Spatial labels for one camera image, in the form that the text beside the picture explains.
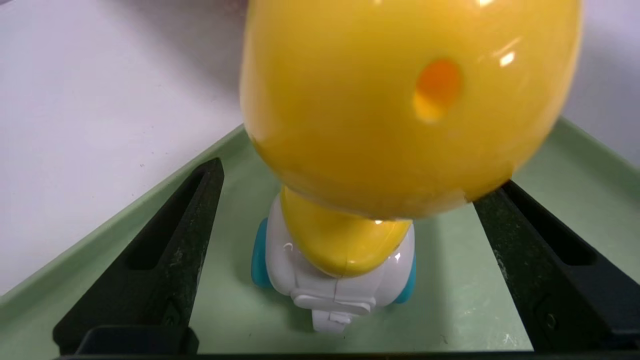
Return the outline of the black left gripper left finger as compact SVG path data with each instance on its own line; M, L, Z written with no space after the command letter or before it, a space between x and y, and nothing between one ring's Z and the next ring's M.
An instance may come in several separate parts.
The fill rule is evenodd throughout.
M189 326L225 174L197 166L52 331L61 354L195 354Z

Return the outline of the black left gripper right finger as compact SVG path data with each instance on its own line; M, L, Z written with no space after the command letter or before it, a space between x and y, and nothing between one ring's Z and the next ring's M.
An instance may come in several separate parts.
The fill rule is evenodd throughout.
M512 181L473 203L536 351L637 351L640 287Z

